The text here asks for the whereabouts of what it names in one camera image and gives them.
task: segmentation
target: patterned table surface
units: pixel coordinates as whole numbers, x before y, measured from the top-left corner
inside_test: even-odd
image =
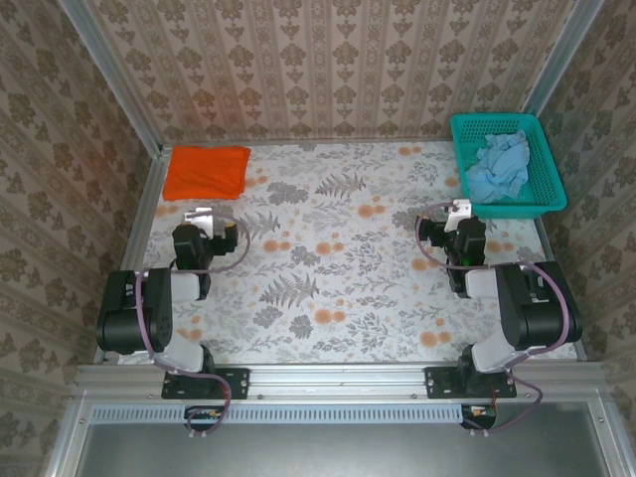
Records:
[[[455,360],[499,326],[499,305],[450,293],[413,225],[424,206],[461,196],[447,142],[254,146],[238,200],[159,200],[145,265],[167,266],[184,212],[212,205],[247,224],[251,250],[173,318],[218,363]],[[490,263],[543,258],[532,221],[488,221],[487,238]],[[573,346],[551,357],[575,358]]]

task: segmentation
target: floral wallpaper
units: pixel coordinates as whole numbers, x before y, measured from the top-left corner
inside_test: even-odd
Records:
[[[149,159],[55,1],[0,2],[0,475],[38,475]]]
[[[636,2],[605,1],[541,115],[569,207],[546,219],[586,322],[636,433]]]
[[[195,207],[245,222],[245,261],[213,275],[206,300],[173,306],[177,331],[217,362],[455,360],[499,326],[497,300],[450,293],[415,245],[422,208],[461,197],[451,143],[254,146],[245,185],[235,201],[160,201],[145,254],[146,266],[167,266],[171,233]],[[489,262],[543,258],[532,221],[487,227]]]
[[[89,0],[165,143],[450,137],[521,110],[575,0]]]

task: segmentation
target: wire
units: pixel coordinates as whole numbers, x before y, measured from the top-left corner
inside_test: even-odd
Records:
[[[443,268],[450,268],[453,270],[465,270],[465,271],[469,271],[469,270],[483,270],[483,269],[489,269],[489,268],[493,268],[496,265],[477,265],[477,266],[460,266],[460,265],[451,265],[449,263],[443,263],[441,261],[439,261],[438,259],[436,259],[435,257],[433,257],[432,255],[430,255],[430,253],[428,253],[426,251],[426,249],[424,248],[424,245],[422,245],[421,240],[419,239],[419,226],[421,225],[421,221],[423,220],[423,216],[432,216],[432,212],[435,211],[436,209],[439,208],[454,208],[455,205],[453,203],[441,203],[441,204],[435,204],[432,206],[429,206],[428,208],[426,208],[418,217],[417,217],[417,221],[415,222],[415,242],[417,243],[417,247],[419,248],[419,250],[424,254],[424,256],[426,256],[426,258],[428,258],[430,261],[432,261],[433,263],[443,267]],[[531,263],[529,261],[517,261],[514,264],[517,265],[522,265],[525,266],[527,268],[529,268],[530,270],[534,271],[536,274],[538,274],[543,280],[546,281],[546,283],[550,286],[550,288],[553,290],[553,292],[555,293],[556,299],[558,300],[558,304],[560,305],[560,311],[562,314],[562,327],[561,327],[561,332],[560,332],[560,336],[558,337],[558,339],[551,345],[545,347],[545,348],[540,348],[538,350],[529,350],[528,352],[526,352],[525,354],[515,358],[514,360],[512,360],[509,363],[506,363],[505,368],[506,368],[506,375],[513,381],[519,383],[522,386],[525,386],[527,388],[530,388],[531,390],[535,390],[539,395],[537,397],[537,399],[535,399],[535,401],[530,404],[527,408],[525,408],[519,415],[517,415],[515,418],[513,418],[512,420],[509,420],[508,422],[505,422],[497,427],[494,427],[492,429],[484,429],[483,427],[481,427],[479,424],[475,423],[474,421],[464,418],[464,421],[467,422],[468,424],[474,426],[477,429],[483,430],[484,433],[486,434],[486,432],[499,432],[500,430],[504,430],[509,428],[510,426],[516,424],[517,422],[519,422],[519,420],[521,420],[526,414],[528,414],[529,412],[535,410],[537,408],[537,406],[540,404],[540,402],[542,401],[542,399],[544,398],[544,393],[541,391],[541,389],[539,389],[539,387],[528,383],[524,380],[521,380],[520,378],[517,378],[513,375],[512,373],[512,368],[524,361],[526,361],[528,358],[530,358],[531,356],[536,356],[536,355],[542,355],[543,353],[549,353],[550,351],[555,350],[556,348],[562,346],[565,341],[567,340],[567,335],[569,334],[569,310],[567,309],[567,301],[565,300],[565,296],[563,295],[563,292],[560,291],[560,288],[558,288],[557,283],[545,272],[543,271],[541,268],[539,268],[538,266],[536,266],[534,263]]]
[[[190,217],[194,218],[194,217],[202,217],[202,216],[212,216],[213,218],[218,218],[218,219],[225,219],[227,221],[230,222],[234,222],[235,224],[237,224],[238,226],[240,226],[240,228],[242,229],[242,231],[245,234],[245,250],[242,253],[242,255],[240,256],[240,258],[235,261],[234,263],[232,263],[231,265],[228,266],[221,266],[218,268],[210,268],[208,270],[172,270],[172,273],[194,273],[197,275],[203,275],[203,274],[210,274],[210,273],[221,273],[224,271],[228,271],[231,270],[237,266],[239,266],[239,264],[245,259],[245,257],[247,256],[247,253],[249,252],[249,248],[251,246],[251,239],[249,237],[249,230],[247,229],[247,227],[245,226],[245,224],[242,221],[239,221],[237,219],[235,219],[232,216],[225,216],[225,215],[221,215],[221,214],[213,214],[210,212],[201,212],[198,214],[194,214]],[[144,274],[148,271],[148,269],[143,269],[139,272],[139,274],[137,275],[137,278],[135,280],[135,310],[137,312],[137,321],[139,323],[139,332],[141,334],[141,339],[143,341],[143,345],[146,348],[146,351],[148,352],[148,357],[150,358],[150,361],[157,367],[160,368],[162,370],[167,371],[168,373],[171,374],[176,374],[176,375],[182,375],[182,376],[187,376],[189,378],[195,378],[195,379],[204,379],[204,380],[214,380],[217,381],[223,389],[223,393],[224,393],[224,397],[225,397],[225,404],[224,404],[224,408],[221,412],[221,415],[219,415],[219,417],[217,418],[217,421],[208,429],[206,429],[205,431],[197,431],[192,427],[192,417],[193,415],[190,414],[188,416],[188,420],[186,421],[186,427],[188,428],[188,430],[190,431],[190,435],[201,435],[201,436],[205,436],[206,434],[210,433],[210,432],[214,432],[215,430],[217,430],[217,428],[219,427],[219,425],[221,424],[221,422],[225,419],[226,415],[228,414],[228,410],[230,409],[230,404],[232,402],[232,389],[230,388],[230,384],[221,376],[219,375],[212,375],[212,374],[199,374],[199,373],[192,373],[190,371],[185,371],[185,370],[179,370],[177,368],[172,368],[169,366],[164,365],[163,363],[158,363],[155,361],[155,352],[154,349],[152,347],[152,343],[150,342],[150,337],[148,335],[148,330],[146,329],[146,322],[143,316],[143,303],[142,303],[142,299],[141,299],[141,283],[143,281],[143,276]]]

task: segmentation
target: light blue cloth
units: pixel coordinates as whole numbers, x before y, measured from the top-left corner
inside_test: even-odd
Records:
[[[477,151],[479,162],[466,171],[470,200],[489,204],[508,196],[516,199],[528,182],[530,148],[526,133],[486,135],[487,148]]]

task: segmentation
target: vented metal strip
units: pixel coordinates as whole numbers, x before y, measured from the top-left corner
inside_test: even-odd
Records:
[[[184,404],[99,404],[91,424],[184,423]],[[460,404],[234,405],[233,424],[385,424],[461,422]],[[206,422],[193,419],[193,422]]]

